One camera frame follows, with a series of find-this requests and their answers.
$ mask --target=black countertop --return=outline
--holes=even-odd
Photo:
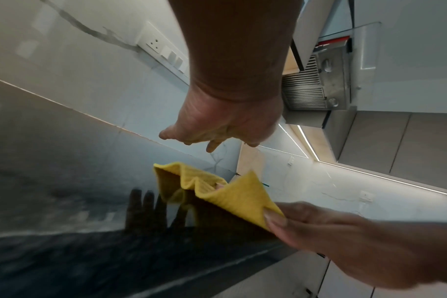
[[[0,297],[211,297],[293,253],[163,201],[153,163],[175,161],[234,175],[0,82]]]

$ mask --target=folded yellow cloth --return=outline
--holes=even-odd
[[[158,169],[180,176],[181,188],[194,190],[198,198],[217,205],[266,230],[268,228],[264,221],[263,208],[284,216],[276,204],[271,201],[258,177],[252,171],[228,184],[225,179],[217,175],[183,163],[154,164],[154,169],[158,177],[160,194],[163,197],[172,198],[176,189],[170,187],[172,182],[163,177]],[[224,187],[216,190],[217,183]]]

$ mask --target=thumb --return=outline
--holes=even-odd
[[[268,209],[264,210],[264,217],[274,235],[290,247],[321,252],[320,240],[325,234],[321,226],[284,218]]]
[[[168,126],[166,129],[162,130],[158,135],[161,139],[176,139],[176,125]]]

